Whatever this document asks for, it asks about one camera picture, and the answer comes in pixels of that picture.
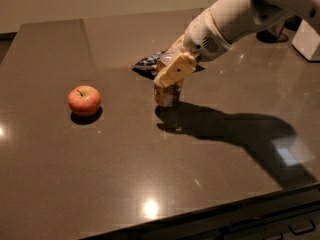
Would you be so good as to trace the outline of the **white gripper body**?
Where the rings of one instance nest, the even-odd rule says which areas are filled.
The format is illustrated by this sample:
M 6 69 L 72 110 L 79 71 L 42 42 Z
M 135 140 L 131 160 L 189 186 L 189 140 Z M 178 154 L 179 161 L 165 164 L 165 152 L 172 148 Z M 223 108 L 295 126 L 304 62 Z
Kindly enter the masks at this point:
M 183 46 L 197 54 L 201 62 L 213 61 L 231 48 L 218 31 L 209 9 L 190 22 L 184 33 Z

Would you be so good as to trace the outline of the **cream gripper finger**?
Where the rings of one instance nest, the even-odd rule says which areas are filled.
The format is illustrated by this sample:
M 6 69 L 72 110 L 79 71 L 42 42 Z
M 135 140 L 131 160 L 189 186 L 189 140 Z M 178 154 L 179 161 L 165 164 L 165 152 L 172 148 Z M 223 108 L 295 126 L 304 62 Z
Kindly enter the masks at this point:
M 190 53 L 179 53 L 160 70 L 154 82 L 159 87 L 167 88 L 191 75 L 196 69 L 196 64 L 196 59 Z
M 184 35 L 181 35 L 167 50 L 167 53 L 168 54 L 183 53 L 185 51 L 183 41 L 184 41 Z

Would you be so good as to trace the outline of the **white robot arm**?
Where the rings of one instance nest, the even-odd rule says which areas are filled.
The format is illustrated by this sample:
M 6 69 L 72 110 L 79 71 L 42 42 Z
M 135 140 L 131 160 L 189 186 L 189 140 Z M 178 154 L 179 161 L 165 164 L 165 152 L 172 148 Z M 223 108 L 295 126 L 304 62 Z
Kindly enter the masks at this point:
M 217 0 L 169 48 L 171 58 L 155 77 L 155 84 L 171 86 L 193 73 L 199 62 L 213 61 L 244 36 L 293 15 L 318 30 L 319 12 L 320 0 Z

